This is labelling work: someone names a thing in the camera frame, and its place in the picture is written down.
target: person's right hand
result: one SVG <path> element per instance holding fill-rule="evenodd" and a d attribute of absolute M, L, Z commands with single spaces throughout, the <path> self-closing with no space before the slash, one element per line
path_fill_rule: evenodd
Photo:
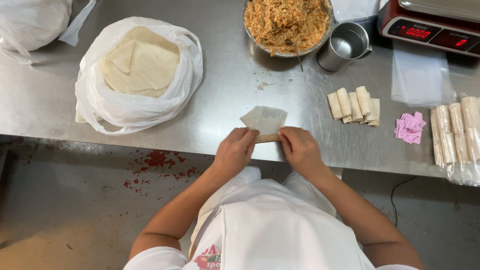
<path fill-rule="evenodd" d="M 285 158 L 307 180 L 322 173 L 326 168 L 320 156 L 317 141 L 310 132 L 298 127 L 282 127 L 278 130 Z"/>

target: printed logo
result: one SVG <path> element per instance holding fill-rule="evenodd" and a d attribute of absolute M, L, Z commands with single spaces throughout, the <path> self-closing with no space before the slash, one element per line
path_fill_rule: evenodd
<path fill-rule="evenodd" d="M 195 262 L 200 270 L 219 270 L 220 261 L 222 253 L 222 248 L 212 245 L 210 248 L 207 248 L 201 255 L 193 261 Z"/>

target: concrete floor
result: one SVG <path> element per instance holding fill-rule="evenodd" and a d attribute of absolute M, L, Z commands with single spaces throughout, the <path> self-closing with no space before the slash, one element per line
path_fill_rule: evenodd
<path fill-rule="evenodd" d="M 0 179 L 0 262 L 6 270 L 122 269 L 152 215 L 213 161 L 207 155 L 34 138 L 5 146 L 10 150 Z M 254 162 L 264 178 L 280 182 L 291 170 L 286 163 Z M 356 170 L 342 176 L 391 220 L 392 188 L 412 177 Z M 479 195 L 478 188 L 428 177 L 395 190 L 398 227 L 427 270 L 480 269 Z M 181 245 L 188 250 L 189 236 Z"/>

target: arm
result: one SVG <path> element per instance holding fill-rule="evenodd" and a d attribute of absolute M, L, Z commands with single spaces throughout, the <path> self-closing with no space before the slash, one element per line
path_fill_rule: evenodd
<path fill-rule="evenodd" d="M 333 204 L 376 268 L 402 264 L 423 270 L 415 249 L 390 220 L 325 166 L 308 131 L 285 127 L 280 132 L 286 159 Z"/>
<path fill-rule="evenodd" d="M 138 234 L 130 259 L 156 246 L 180 249 L 182 238 L 207 199 L 247 165 L 259 132 L 236 128 L 220 143 L 215 160 L 195 182 L 162 207 Z"/>

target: spoon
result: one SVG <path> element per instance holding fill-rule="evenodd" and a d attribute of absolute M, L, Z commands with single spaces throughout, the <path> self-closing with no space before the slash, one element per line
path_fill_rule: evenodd
<path fill-rule="evenodd" d="M 301 71 L 303 72 L 303 67 L 301 65 L 301 61 L 300 61 L 300 55 L 299 55 L 299 52 L 297 51 L 297 47 L 295 47 L 295 44 L 293 43 L 293 41 L 291 39 L 285 39 L 285 45 L 288 45 L 288 46 L 293 46 L 293 48 L 295 49 L 295 53 L 297 54 L 297 57 L 299 59 L 299 63 L 300 63 L 300 69 Z"/>

